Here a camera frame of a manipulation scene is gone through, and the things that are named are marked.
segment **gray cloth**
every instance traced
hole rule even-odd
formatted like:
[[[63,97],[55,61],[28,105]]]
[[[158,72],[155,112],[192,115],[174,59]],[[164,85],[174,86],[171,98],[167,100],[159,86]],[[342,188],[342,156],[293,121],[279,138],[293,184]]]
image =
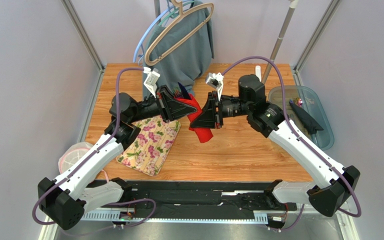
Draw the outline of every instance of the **gray cloth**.
[[[194,4],[200,5],[202,2],[195,1]],[[204,8],[183,18],[156,45],[154,50],[150,53],[149,59],[151,61],[157,59],[161,54],[166,52],[180,39],[190,33],[196,26],[202,23],[209,14],[208,9]],[[147,48],[164,29],[165,27],[156,26],[149,39]],[[208,21],[206,25],[201,27],[188,40],[157,64],[154,66],[147,66],[143,61],[143,66],[150,67],[151,69],[158,69],[158,73],[161,74],[161,76],[156,82],[157,86],[167,85],[175,94],[180,91],[178,85],[179,82],[185,86],[189,93],[195,95],[192,90],[195,79],[201,77],[207,71],[211,63],[211,58],[214,58],[213,35],[211,21]],[[147,74],[143,74],[143,82],[146,77]],[[149,90],[146,87],[143,87],[143,98],[150,95],[151,93]]]

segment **clear plastic bin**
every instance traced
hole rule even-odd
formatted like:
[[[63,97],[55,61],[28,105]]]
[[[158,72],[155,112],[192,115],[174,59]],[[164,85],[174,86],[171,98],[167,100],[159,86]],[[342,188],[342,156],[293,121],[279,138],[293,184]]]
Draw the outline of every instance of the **clear plastic bin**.
[[[334,144],[334,135],[318,95],[312,89],[305,86],[285,86],[285,97],[286,112],[289,118],[294,121],[295,125],[321,150],[330,149]],[[316,134],[310,135],[304,128],[289,103],[290,99],[294,100],[296,98],[302,100],[301,107],[323,127],[322,131],[317,131]],[[282,108],[282,92],[280,86],[274,87],[269,92],[268,100]]]

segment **small red object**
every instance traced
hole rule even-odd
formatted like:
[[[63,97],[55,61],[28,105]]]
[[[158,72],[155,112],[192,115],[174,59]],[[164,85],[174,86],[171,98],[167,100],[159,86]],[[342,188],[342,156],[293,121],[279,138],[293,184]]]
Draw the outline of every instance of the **small red object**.
[[[191,100],[184,99],[184,98],[176,98],[176,100],[196,108],[196,112],[189,114],[187,116],[189,121],[192,123],[203,111],[201,110],[200,104],[197,102],[195,97],[190,93],[189,93],[189,96]],[[199,142],[202,144],[208,142],[211,138],[213,138],[213,133],[209,128],[189,127],[189,130],[194,131],[196,133],[196,135],[198,136]]]

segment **wooden tabletop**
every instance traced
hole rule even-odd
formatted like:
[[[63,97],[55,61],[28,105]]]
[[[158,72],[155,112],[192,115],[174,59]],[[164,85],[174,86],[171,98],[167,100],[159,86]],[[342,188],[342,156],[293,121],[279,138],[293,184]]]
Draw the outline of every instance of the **wooden tabletop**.
[[[260,64],[262,72],[266,65]],[[221,73],[229,64],[212,64],[208,72]],[[253,74],[255,64],[239,64],[224,79],[224,95],[238,95],[238,79]],[[95,144],[111,121],[109,109],[115,95],[115,81],[121,69],[137,67],[135,64],[108,64],[88,128],[86,141]],[[285,85],[294,85],[288,64],[278,65]],[[195,81],[196,100],[203,107],[208,92],[214,89],[205,84],[205,76]],[[120,80],[120,92],[126,92],[137,101],[142,100],[142,73],[128,71]],[[266,95],[279,86],[279,79],[272,69],[265,84]],[[173,180],[173,181],[225,181],[225,182],[272,182],[283,179],[289,182],[308,182],[310,175],[280,146],[253,130],[245,116],[224,118],[221,129],[212,129],[214,137],[200,143],[196,134],[189,131],[189,120],[179,120],[180,132],[174,141],[164,165],[156,176],[126,167],[112,160],[104,170],[109,178],[124,180]],[[98,179],[104,179],[100,173]]]

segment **floral placemat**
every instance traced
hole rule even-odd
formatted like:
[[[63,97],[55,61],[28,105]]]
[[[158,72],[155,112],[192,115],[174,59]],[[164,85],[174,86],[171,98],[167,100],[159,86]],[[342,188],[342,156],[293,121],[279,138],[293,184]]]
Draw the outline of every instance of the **floral placemat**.
[[[134,143],[117,162],[149,176],[157,175],[163,166],[173,142],[180,130],[180,122],[165,123],[161,116],[135,122],[141,128]]]

